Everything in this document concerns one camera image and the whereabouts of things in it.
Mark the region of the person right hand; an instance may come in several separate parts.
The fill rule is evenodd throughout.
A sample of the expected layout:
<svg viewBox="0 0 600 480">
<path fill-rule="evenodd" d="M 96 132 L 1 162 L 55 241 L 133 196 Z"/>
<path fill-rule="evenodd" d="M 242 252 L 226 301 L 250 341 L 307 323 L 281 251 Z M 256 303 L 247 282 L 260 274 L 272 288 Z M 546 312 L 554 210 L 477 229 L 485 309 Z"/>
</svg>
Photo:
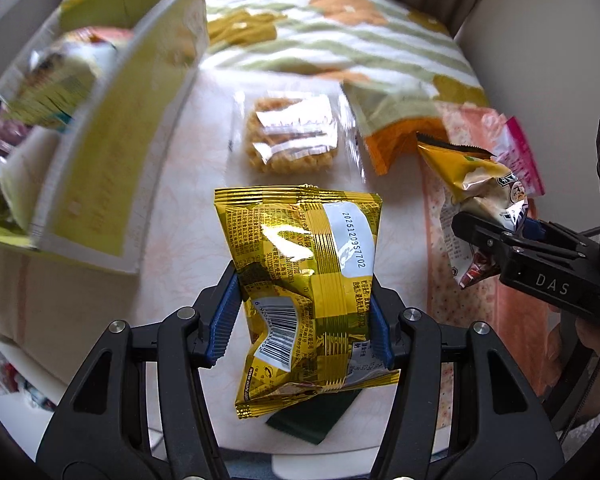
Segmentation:
<svg viewBox="0 0 600 480">
<path fill-rule="evenodd" d="M 582 344 L 573 314 L 555 311 L 550 320 L 554 326 L 547 337 L 547 353 L 554 356 L 547 357 L 543 408 L 553 428 L 565 431 L 570 422 L 576 428 L 600 414 L 600 376 L 579 408 L 600 350 Z"/>
</svg>

